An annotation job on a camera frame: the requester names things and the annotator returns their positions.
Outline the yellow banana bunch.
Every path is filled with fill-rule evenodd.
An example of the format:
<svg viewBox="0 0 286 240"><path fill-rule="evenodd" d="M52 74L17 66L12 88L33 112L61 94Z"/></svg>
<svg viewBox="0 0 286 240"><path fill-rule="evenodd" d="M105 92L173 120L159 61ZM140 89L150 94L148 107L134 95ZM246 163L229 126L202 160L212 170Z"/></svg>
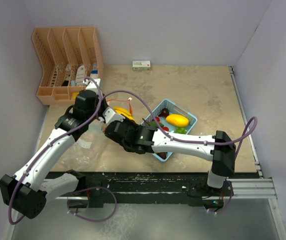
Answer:
<svg viewBox="0 0 286 240"><path fill-rule="evenodd" d="M125 116L126 118L136 122L135 118L133 117L133 115L126 109L122 108L122 107L114 107L114 110L118 113L121 114L123 116Z"/></svg>

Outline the clear orange-zipper bag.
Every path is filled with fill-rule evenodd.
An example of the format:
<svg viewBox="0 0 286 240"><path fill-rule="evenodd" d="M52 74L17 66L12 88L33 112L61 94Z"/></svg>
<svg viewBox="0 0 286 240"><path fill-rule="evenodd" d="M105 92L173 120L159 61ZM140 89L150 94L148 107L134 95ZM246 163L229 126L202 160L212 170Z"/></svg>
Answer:
<svg viewBox="0 0 286 240"><path fill-rule="evenodd" d="M95 119L88 130L63 154L59 163L61 170L79 172L107 170L101 160L107 146L104 135L106 124Z"/></svg>

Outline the yellow mango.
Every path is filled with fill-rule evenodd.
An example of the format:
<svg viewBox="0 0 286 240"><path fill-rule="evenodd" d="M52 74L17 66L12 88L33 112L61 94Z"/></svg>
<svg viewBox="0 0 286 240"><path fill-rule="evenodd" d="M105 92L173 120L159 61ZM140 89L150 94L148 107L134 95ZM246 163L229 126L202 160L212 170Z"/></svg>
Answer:
<svg viewBox="0 0 286 240"><path fill-rule="evenodd" d="M189 119L180 114L170 114L166 117L166 121L176 127L185 128L189 124Z"/></svg>

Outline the light blue plastic basket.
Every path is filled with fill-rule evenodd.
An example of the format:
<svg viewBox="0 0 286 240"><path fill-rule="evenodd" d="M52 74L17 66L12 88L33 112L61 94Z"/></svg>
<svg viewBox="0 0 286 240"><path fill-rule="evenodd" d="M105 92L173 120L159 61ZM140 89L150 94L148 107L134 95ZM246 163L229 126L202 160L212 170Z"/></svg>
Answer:
<svg viewBox="0 0 286 240"><path fill-rule="evenodd" d="M189 119L189 124L185 127L187 130L187 134L190 133L191 129L194 127L194 125L197 123L198 119L192 115L191 113L184 111L181 107L179 107L178 105L176 105L173 101L169 100L169 99L164 99L162 100L153 110L153 114L155 115L155 117L158 117L159 113L161 112L161 110L163 108L167 108L169 110L170 114L180 114L185 116L186 118ZM168 123L166 121L165 117L159 117L161 122L166 125L169 128L169 133L174 133L175 129L177 127L175 127L174 125L171 125L170 123Z"/></svg>

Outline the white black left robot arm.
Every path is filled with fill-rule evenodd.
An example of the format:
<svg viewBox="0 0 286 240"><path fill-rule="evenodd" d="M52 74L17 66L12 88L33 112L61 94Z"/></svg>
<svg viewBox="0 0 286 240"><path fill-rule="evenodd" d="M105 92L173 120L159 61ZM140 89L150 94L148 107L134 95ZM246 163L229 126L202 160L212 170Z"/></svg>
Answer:
<svg viewBox="0 0 286 240"><path fill-rule="evenodd" d="M69 106L59 117L46 142L35 155L14 175L4 175L0 179L3 202L8 206L7 217L11 225L12 211L29 219L35 218L45 205L66 193L74 196L84 194L86 177L74 170L44 183L55 163L84 134L95 117L108 107L102 92L82 90L74 105Z"/></svg>

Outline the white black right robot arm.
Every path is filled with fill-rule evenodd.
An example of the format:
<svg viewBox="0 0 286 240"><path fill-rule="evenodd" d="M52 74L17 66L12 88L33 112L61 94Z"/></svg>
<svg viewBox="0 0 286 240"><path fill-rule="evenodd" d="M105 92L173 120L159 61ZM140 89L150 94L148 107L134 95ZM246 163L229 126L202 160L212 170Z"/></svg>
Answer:
<svg viewBox="0 0 286 240"><path fill-rule="evenodd" d="M225 179L235 174L236 146L224 131L197 136L116 120L107 126L104 134L130 153L178 153L210 161L205 190L211 196L221 192Z"/></svg>

